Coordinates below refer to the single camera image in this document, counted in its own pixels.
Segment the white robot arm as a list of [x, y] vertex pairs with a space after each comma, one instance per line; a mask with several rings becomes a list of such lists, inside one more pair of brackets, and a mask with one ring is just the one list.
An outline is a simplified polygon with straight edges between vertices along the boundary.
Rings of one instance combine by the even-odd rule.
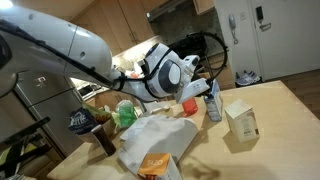
[[180, 58], [157, 43], [142, 60], [143, 76], [132, 78], [113, 67], [108, 44], [63, 19], [21, 6], [0, 10], [0, 94], [8, 94], [26, 71], [44, 71], [93, 82], [143, 102], [174, 96], [182, 103], [210, 88], [193, 78], [197, 55]]

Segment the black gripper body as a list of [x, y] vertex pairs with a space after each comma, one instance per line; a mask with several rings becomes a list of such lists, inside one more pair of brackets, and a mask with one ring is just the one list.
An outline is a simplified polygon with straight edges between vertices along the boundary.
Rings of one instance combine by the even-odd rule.
[[204, 95], [204, 97], [209, 98], [209, 99], [214, 98], [214, 95], [212, 93], [212, 89], [209, 89], [209, 90], [205, 91], [203, 93], [203, 95]]

